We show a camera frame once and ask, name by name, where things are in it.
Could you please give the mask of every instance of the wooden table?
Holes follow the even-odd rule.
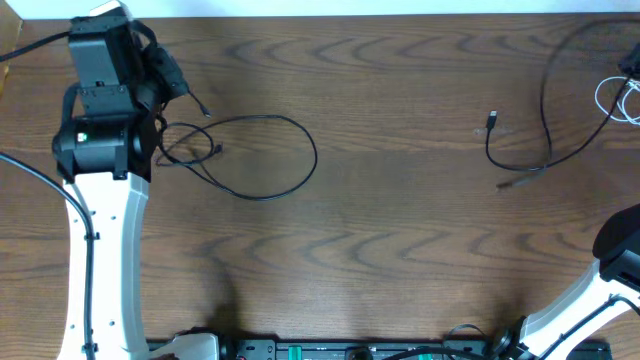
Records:
[[[537,97],[547,56],[573,30],[610,17],[622,18],[147,21],[217,119],[290,116],[320,154],[305,187],[267,203],[184,169],[154,169],[142,236],[147,336],[209,325],[281,338],[440,338],[460,323],[493,332],[548,304],[591,262],[603,222],[640,201],[640,131],[612,123],[580,156],[496,193],[514,174],[487,161],[482,128],[499,110],[495,157],[544,157]],[[66,28],[27,22],[20,43]],[[639,34],[599,26],[562,53],[546,98],[557,154],[602,120],[595,86]],[[2,151],[55,176],[50,143],[75,81],[64,42],[15,60],[0,100]],[[167,116],[208,123],[189,98]],[[289,127],[230,125],[213,136],[225,151],[207,166],[239,190],[284,189],[308,170],[308,143]],[[53,358],[67,303],[64,204],[0,169],[0,358]],[[636,359],[639,332],[626,314],[596,338],[616,359]]]

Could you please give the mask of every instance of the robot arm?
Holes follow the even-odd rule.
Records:
[[[132,21],[117,1],[91,17],[71,21],[69,48],[79,83],[64,97],[63,119],[53,140],[65,190],[91,214],[95,240],[87,258],[85,228],[68,206],[71,234],[69,303],[59,359],[217,360],[211,334],[180,336],[150,353],[140,314],[140,234],[159,144],[155,119],[161,104],[189,93],[180,68],[153,32]],[[143,47],[138,34],[149,45]],[[71,118],[79,95],[84,114]],[[85,288],[87,267],[92,286]],[[84,313],[88,291],[89,314]],[[91,320],[92,351],[83,321]]]
[[[499,359],[564,360],[618,315],[640,315],[640,205],[612,216],[593,247],[596,260],[545,309],[521,319],[494,342]]]

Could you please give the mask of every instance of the white wall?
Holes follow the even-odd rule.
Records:
[[[87,15],[107,0],[7,0],[23,19]],[[128,0],[134,17],[640,12],[640,0]]]

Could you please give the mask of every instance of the black cable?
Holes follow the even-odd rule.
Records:
[[[624,90],[624,87],[626,86],[626,84],[628,83],[629,79],[627,79],[627,81],[625,82],[625,84],[620,88],[620,91],[618,91],[618,95],[616,95],[616,98],[614,100],[614,104],[612,106],[611,111],[609,111],[609,113],[607,114],[607,116],[605,117],[605,119],[602,121],[602,123],[600,124],[600,126],[596,129],[596,131],[576,150],[574,150],[573,152],[569,153],[566,156],[563,156],[562,158],[553,161],[553,141],[551,139],[551,134],[549,131],[549,127],[547,124],[547,118],[546,118],[546,113],[545,113],[545,103],[544,103],[544,99],[545,99],[545,90],[547,87],[547,83],[549,81],[549,77],[551,75],[551,69],[553,67],[553,65],[555,64],[559,54],[567,47],[567,45],[569,44],[569,42],[571,42],[576,36],[590,30],[593,29],[595,27],[601,26],[601,25],[607,25],[607,24],[623,24],[623,23],[630,23],[630,24],[640,24],[640,20],[636,20],[636,19],[608,19],[608,20],[601,20],[601,21],[594,21],[592,23],[586,24],[584,26],[579,27],[578,29],[572,31],[569,35],[567,35],[561,42],[560,44],[558,44],[558,46],[556,46],[556,48],[553,50],[553,52],[551,53],[551,55],[549,56],[549,59],[547,60],[547,63],[545,64],[544,67],[544,71],[542,74],[542,79],[540,81],[540,96],[538,99],[539,102],[539,112],[540,112],[540,123],[542,124],[542,128],[544,129],[544,133],[545,133],[545,139],[547,141],[547,161],[545,162],[545,164],[541,165],[541,166],[531,166],[531,167],[517,167],[517,166],[510,166],[510,165],[505,165],[502,164],[498,161],[496,161],[495,159],[493,159],[491,157],[491,154],[489,153],[489,137],[491,135],[491,130],[493,129],[493,126],[495,126],[495,120],[493,122],[493,126],[491,126],[489,128],[489,126],[487,126],[487,138],[485,141],[485,153],[487,155],[487,158],[489,159],[489,161],[491,161],[491,163],[501,169],[504,170],[509,170],[509,171],[517,171],[517,172],[538,172],[538,171],[546,171],[546,169],[558,165],[566,160],[568,160],[569,158],[575,156],[576,154],[578,154],[579,152],[581,152],[582,150],[584,150],[592,141],[593,139],[595,139],[595,137],[600,133],[600,131],[602,130],[602,128],[609,122],[609,119],[611,118],[611,115],[613,113],[613,111],[615,110],[615,103],[619,100],[622,91]],[[517,183],[527,183],[529,182],[531,179],[518,179]],[[498,188],[505,188],[505,187],[510,187],[513,186],[514,184],[516,184],[515,182],[508,182],[505,184],[500,184],[498,185]]]
[[[222,184],[220,181],[218,181],[215,177],[213,177],[211,175],[211,173],[204,167],[204,161],[208,160],[209,158],[211,158],[214,154],[220,152],[221,147],[220,145],[218,146],[214,146],[213,140],[211,138],[211,136],[206,132],[207,129],[211,129],[213,127],[222,125],[222,124],[227,124],[230,122],[236,122],[236,121],[247,121],[247,120],[261,120],[261,119],[276,119],[276,120],[282,120],[285,122],[288,122],[292,125],[294,125],[295,127],[297,127],[298,129],[302,130],[302,132],[307,136],[307,138],[309,139],[309,142],[311,143],[311,147],[313,148],[313,157],[314,157],[314,161],[313,161],[313,167],[311,168],[311,170],[309,171],[309,173],[307,174],[307,176],[304,177],[304,179],[302,181],[300,181],[297,185],[295,185],[294,187],[277,193],[277,194],[273,194],[273,195],[267,195],[267,196],[254,196],[254,195],[247,195],[247,194],[243,194],[243,193],[239,193],[235,190],[232,190],[231,188],[229,188],[228,186]],[[309,133],[309,131],[302,125],[300,125],[298,122],[294,121],[293,119],[290,119],[286,116],[283,115],[243,115],[243,116],[236,116],[236,117],[232,117],[229,119],[225,119],[219,122],[215,122],[212,124],[209,124],[207,126],[204,127],[199,127],[193,124],[186,124],[186,123],[172,123],[172,124],[167,124],[166,120],[162,117],[162,115],[158,116],[158,120],[160,120],[162,126],[160,129],[160,134],[161,134],[161,140],[160,140],[160,145],[158,146],[160,148],[160,152],[162,153],[161,156],[159,156],[156,159],[156,165],[157,166],[175,166],[175,165],[179,165],[179,166],[183,166],[184,168],[186,168],[187,170],[191,171],[194,175],[196,175],[197,177],[199,177],[200,179],[202,179],[203,181],[215,186],[216,188],[225,191],[233,196],[239,197],[241,199],[245,199],[245,200],[252,200],[252,201],[268,201],[268,200],[274,200],[274,199],[278,199],[284,196],[287,196],[289,194],[291,194],[292,192],[296,191],[297,189],[299,189],[302,185],[304,185],[307,181],[309,181],[309,179],[311,178],[311,176],[313,175],[313,173],[316,170],[316,166],[318,165],[318,149],[316,148],[316,144],[313,141],[313,137],[311,136],[311,134]],[[184,137],[182,137],[181,139],[179,139],[178,141],[176,141],[175,143],[173,143],[171,146],[169,146],[169,148],[165,149],[164,144],[163,144],[163,139],[162,139],[162,135],[164,134],[164,132],[169,129],[172,126],[187,126],[190,128],[193,128],[194,131],[192,131],[191,133],[185,135]],[[184,142],[185,140],[189,139],[190,137],[192,137],[193,135],[197,134],[197,133],[202,133],[205,134],[205,136],[207,137],[207,139],[210,141],[210,150],[209,153],[207,155],[205,155],[202,158],[197,158],[191,161],[180,161],[178,159],[176,159],[175,157],[171,156],[169,154],[169,152],[171,151],[171,149],[173,149],[176,145]],[[160,162],[162,160],[162,158],[165,157],[167,158],[167,160],[170,161],[170,163],[162,163]],[[193,165],[200,165],[203,169],[203,171],[205,172],[205,175],[201,174],[200,172],[198,172],[197,170],[193,169]]]
[[[449,331],[449,333],[444,337],[444,339],[442,339],[442,346],[446,345],[447,341],[449,341],[449,338],[451,338],[451,336],[453,336],[453,334],[455,334],[456,332],[458,332],[460,330],[464,330],[464,329],[476,330],[477,332],[482,334],[482,337],[484,338],[484,341],[486,341],[487,344],[491,343],[491,339],[479,327],[477,327],[477,326],[475,326],[473,324],[461,324],[461,325],[458,325],[458,326],[454,327],[453,329],[451,329],[451,331]],[[455,360],[451,355],[447,355],[447,357],[449,357],[449,359],[451,359],[451,360]]]
[[[42,172],[32,168],[31,166],[17,160],[3,152],[0,152],[0,160],[4,160],[7,163],[16,166],[29,174],[35,176],[38,180],[47,184],[50,188],[60,194],[65,200],[67,200],[71,206],[78,212],[84,228],[86,231],[85,240],[87,242],[87,259],[85,263],[85,282],[84,282],[84,351],[88,360],[95,359],[95,348],[93,344],[93,334],[91,330],[91,289],[93,283],[93,224],[91,217],[82,205],[71,194],[66,192],[62,186],[56,183],[53,179],[43,174]]]
[[[510,171],[519,171],[519,172],[541,171],[541,170],[548,169],[548,168],[550,168],[552,166],[556,166],[556,165],[568,160],[569,158],[577,155],[580,151],[584,150],[584,148],[586,148],[593,141],[593,139],[595,139],[596,136],[598,136],[598,134],[600,133],[602,128],[604,128],[604,126],[607,125],[609,120],[611,120],[611,115],[613,115],[613,112],[616,109],[616,104],[618,103],[618,100],[620,100],[620,97],[622,96],[622,93],[623,93],[625,87],[629,83],[629,80],[631,80],[631,76],[628,76],[626,78],[625,82],[622,84],[622,86],[620,86],[620,88],[618,89],[618,91],[616,93],[616,96],[613,98],[613,102],[611,103],[611,108],[609,109],[609,112],[607,113],[607,116],[604,118],[602,123],[600,123],[600,126],[598,126],[596,131],[594,131],[593,134],[591,134],[591,136],[589,136],[587,138],[587,140],[579,148],[577,148],[576,150],[572,151],[568,155],[565,155],[565,156],[563,156],[562,158],[560,158],[558,160],[550,161],[550,162],[546,163],[545,165],[535,166],[535,167],[530,167],[530,168],[520,168],[520,167],[514,167],[514,166],[510,166],[510,165],[505,165],[505,164],[499,163],[498,161],[493,159],[493,157],[491,156],[491,153],[489,152],[489,139],[491,137],[491,131],[493,130],[493,128],[495,126],[495,120],[494,120],[494,121],[488,121],[487,122],[487,138],[485,140],[485,153],[487,154],[487,158],[489,159],[489,161],[491,161],[491,163],[493,165],[495,165],[495,166],[497,166],[497,167],[499,167],[501,169],[510,170]]]
[[[10,52],[8,54],[0,55],[0,62],[5,62],[7,60],[13,59],[14,57],[18,57],[20,55],[24,55],[24,54],[28,53],[31,50],[35,50],[35,49],[37,49],[37,48],[39,48],[41,46],[47,45],[50,42],[54,42],[56,40],[60,40],[60,39],[65,38],[67,36],[69,36],[69,32],[68,31],[48,36],[48,37],[46,37],[44,39],[41,39],[41,40],[38,40],[38,41],[34,42],[33,44],[27,45],[27,46],[23,47],[22,49],[15,50],[15,51]]]
[[[580,320],[577,324],[575,324],[566,334],[561,334],[558,340],[556,340],[540,357],[539,360],[545,360],[548,358],[557,348],[560,346],[565,340],[567,340],[571,335],[575,334],[576,331],[580,330],[583,326],[585,326],[589,321],[595,319],[598,315],[602,314],[606,309],[615,305],[618,301],[622,301],[625,304],[629,305],[633,311],[635,311],[638,316],[640,316],[640,309],[632,303],[629,299],[622,297],[620,295],[612,296],[607,300],[604,304],[600,305],[599,308],[595,309],[591,314],[587,315],[584,319]]]
[[[469,360],[487,360],[487,358],[484,356],[471,354],[466,351],[454,350],[454,349],[449,349],[444,347],[435,348],[435,347],[429,347],[429,346],[421,346],[414,350],[403,351],[401,353],[386,357],[382,360],[402,360],[402,359],[406,359],[406,358],[410,358],[412,356],[418,356],[418,355],[448,355],[448,356],[453,355],[453,356],[457,356],[457,357],[460,357],[463,359],[469,359]]]
[[[149,45],[145,48],[145,51],[154,51],[158,47],[158,39],[156,34],[147,25],[140,20],[132,20],[129,22],[131,30],[144,35],[149,40]]]

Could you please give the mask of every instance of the white cable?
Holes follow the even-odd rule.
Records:
[[[611,80],[626,80],[627,78],[624,76],[611,76],[608,77],[604,80],[602,80],[600,82],[600,84],[598,84],[598,86],[596,87],[596,92],[594,94],[594,100],[596,101],[596,105],[598,105],[598,108],[600,108],[600,110],[602,110],[603,113],[605,113],[606,115],[609,114],[609,110],[605,109],[601,104],[600,101],[598,101],[598,92],[600,91],[600,87],[602,86],[602,84],[611,81]],[[640,93],[640,81],[638,80],[629,80],[629,82],[627,83],[628,89],[626,91],[626,93],[622,96],[622,99],[620,101],[618,101],[616,103],[616,106],[618,108],[618,110],[620,111],[620,113],[625,117],[624,119],[622,118],[618,118],[615,117],[613,115],[611,115],[611,119],[615,120],[615,121],[620,121],[620,122],[629,122],[632,123],[634,125],[639,125],[640,126],[640,115],[637,117],[631,117],[628,113],[627,113],[627,109],[626,109],[626,102],[627,102],[627,98],[629,97],[629,95],[633,92],[637,92]]]

